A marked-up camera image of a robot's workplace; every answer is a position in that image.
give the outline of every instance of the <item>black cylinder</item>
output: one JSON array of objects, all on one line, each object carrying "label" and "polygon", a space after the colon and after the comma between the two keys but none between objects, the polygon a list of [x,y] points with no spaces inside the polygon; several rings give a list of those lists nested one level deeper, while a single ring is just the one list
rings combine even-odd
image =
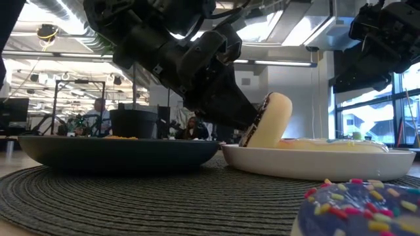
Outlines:
[{"label": "black cylinder", "polygon": [[151,138],[158,115],[149,111],[116,109],[110,111],[112,134],[125,138]]}]

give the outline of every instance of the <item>white frosted donut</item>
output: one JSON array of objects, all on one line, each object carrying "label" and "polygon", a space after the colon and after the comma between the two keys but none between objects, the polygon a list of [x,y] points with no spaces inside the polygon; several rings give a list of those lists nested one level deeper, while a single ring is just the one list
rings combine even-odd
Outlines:
[{"label": "white frosted donut", "polygon": [[277,148],[312,151],[357,151],[364,153],[384,153],[389,151],[388,147],[382,143],[365,140],[280,140]]},{"label": "white frosted donut", "polygon": [[264,99],[258,116],[240,141],[241,147],[276,148],[292,112],[291,100],[272,92]]}]

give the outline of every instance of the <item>window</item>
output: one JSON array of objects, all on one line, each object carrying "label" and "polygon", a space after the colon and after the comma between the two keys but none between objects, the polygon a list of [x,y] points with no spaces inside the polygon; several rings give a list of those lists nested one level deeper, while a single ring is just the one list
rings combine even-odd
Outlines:
[{"label": "window", "polygon": [[386,144],[394,143],[394,108],[392,102],[383,102],[362,106],[354,109],[344,109],[343,135],[361,134],[362,139]]},{"label": "window", "polygon": [[413,89],[420,89],[420,63],[412,65],[406,72],[401,76],[402,80],[402,91],[405,92]]},{"label": "window", "polygon": [[354,105],[360,102],[367,102],[376,98],[382,98],[385,96],[391,96],[392,95],[392,85],[388,85],[384,90],[382,91],[376,91],[373,90],[371,92],[367,92],[357,98],[353,98],[350,100],[347,100],[346,102],[341,103],[342,107]]},{"label": "window", "polygon": [[400,100],[402,102],[402,120],[403,122],[403,132],[401,133],[399,139],[400,143],[405,143],[412,145],[415,141],[415,126],[418,128],[420,127],[420,96],[411,96],[409,98],[409,101],[407,101],[407,98],[404,98]]},{"label": "window", "polygon": [[420,63],[403,74],[394,74],[382,91],[344,94],[336,111],[336,137],[372,139],[398,147],[413,147],[420,133]]}]

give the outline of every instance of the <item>placemat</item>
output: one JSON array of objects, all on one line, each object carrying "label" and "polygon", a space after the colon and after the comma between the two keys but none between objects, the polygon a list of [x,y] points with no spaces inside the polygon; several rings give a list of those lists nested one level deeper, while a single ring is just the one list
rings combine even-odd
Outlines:
[{"label": "placemat", "polygon": [[169,176],[35,167],[0,179],[0,217],[40,235],[289,235],[303,194],[319,185],[234,170],[221,156]]}]

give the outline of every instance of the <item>white plate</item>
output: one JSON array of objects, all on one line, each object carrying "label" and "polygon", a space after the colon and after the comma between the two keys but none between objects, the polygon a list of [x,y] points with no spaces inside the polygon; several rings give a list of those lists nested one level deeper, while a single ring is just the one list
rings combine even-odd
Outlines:
[{"label": "white plate", "polygon": [[284,178],[348,181],[351,178],[395,180],[410,170],[414,152],[306,151],[222,146],[226,162],[239,170]]}]

